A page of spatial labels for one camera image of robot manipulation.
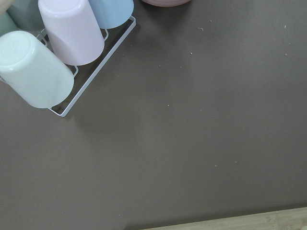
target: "dark gray countertop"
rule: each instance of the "dark gray countertop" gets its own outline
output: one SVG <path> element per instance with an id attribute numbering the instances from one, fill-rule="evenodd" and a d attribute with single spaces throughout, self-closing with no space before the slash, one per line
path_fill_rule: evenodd
<path id="1" fill-rule="evenodd" d="M 0 84 L 0 229 L 136 230 L 307 205 L 307 1 L 135 0 L 66 118 Z"/>

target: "light blue cup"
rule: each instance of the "light blue cup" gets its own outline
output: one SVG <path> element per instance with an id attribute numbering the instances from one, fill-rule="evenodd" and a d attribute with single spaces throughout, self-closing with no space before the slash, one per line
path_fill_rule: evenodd
<path id="1" fill-rule="evenodd" d="M 38 0 L 16 0 L 7 12 L 22 30 L 40 31 L 44 28 Z"/>
<path id="2" fill-rule="evenodd" d="M 133 0 L 89 0 L 98 25 L 111 29 L 125 23 L 133 12 Z"/>
<path id="3" fill-rule="evenodd" d="M 16 24 L 13 22 L 7 12 L 0 16 L 0 36 L 18 30 Z"/>

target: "gray surface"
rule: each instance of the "gray surface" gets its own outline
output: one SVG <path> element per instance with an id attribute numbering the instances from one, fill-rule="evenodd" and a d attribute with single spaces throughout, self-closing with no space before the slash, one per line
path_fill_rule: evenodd
<path id="1" fill-rule="evenodd" d="M 136 0 L 137 27 L 66 118 L 0 84 L 0 229 L 134 230 L 305 206 L 306 12 Z"/>

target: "drying rack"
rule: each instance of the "drying rack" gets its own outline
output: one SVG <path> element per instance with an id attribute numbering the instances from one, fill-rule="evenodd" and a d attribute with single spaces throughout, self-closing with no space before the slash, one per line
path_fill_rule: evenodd
<path id="1" fill-rule="evenodd" d="M 102 55 L 97 59 L 98 63 L 96 63 L 96 66 L 91 66 L 91 69 L 94 69 L 94 70 L 91 73 L 87 73 L 86 76 L 82 76 L 86 80 L 82 82 L 81 85 L 79 85 L 77 89 L 73 89 L 71 94 L 68 96 L 68 98 L 65 101 L 61 102 L 60 104 L 56 106 L 53 106 L 52 108 L 48 108 L 48 109 L 54 112 L 58 116 L 61 116 L 61 117 L 66 116 L 66 114 L 73 107 L 73 105 L 77 102 L 77 100 L 82 95 L 82 93 L 85 91 L 85 89 L 89 86 L 89 84 L 94 79 L 94 77 L 101 70 L 101 68 L 106 64 L 109 58 L 117 50 L 119 45 L 125 40 L 128 34 L 133 30 L 135 25 L 136 25 L 136 19 L 133 16 L 131 16 L 122 27 L 119 27 L 119 28 L 122 28 L 121 30 L 118 28 L 111 29 L 109 30 L 109 32 L 105 30 L 106 31 L 105 48 L 106 46 L 108 46 L 108 42 L 109 42 L 109 45 L 111 44 L 111 47 L 109 48 L 107 53 L 105 52 L 102 53 Z M 113 41 L 109 41 L 107 40 L 107 38 L 110 37 L 109 35 L 111 34 L 112 30 L 113 31 L 116 30 L 116 32 L 121 32 L 121 35 L 118 35 L 115 39 L 113 39 Z M 47 41 L 44 39 L 46 35 L 47 35 L 46 31 L 43 30 L 40 32 L 37 38 L 41 41 L 43 40 L 44 43 L 47 44 Z M 75 77 L 75 82 L 76 82 L 76 77 L 80 75 L 79 69 L 82 68 L 82 66 L 75 67 L 75 68 L 76 70 L 75 70 L 74 77 Z"/>

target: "pink object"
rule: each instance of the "pink object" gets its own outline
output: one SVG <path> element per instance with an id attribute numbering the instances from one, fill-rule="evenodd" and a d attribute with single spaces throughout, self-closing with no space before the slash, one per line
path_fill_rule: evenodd
<path id="1" fill-rule="evenodd" d="M 39 0 L 48 37 L 55 55 L 69 65 L 97 59 L 105 46 L 88 0 Z"/>
<path id="2" fill-rule="evenodd" d="M 142 0 L 142 1 L 154 6 L 170 7 L 170 6 L 178 6 L 191 0 Z"/>

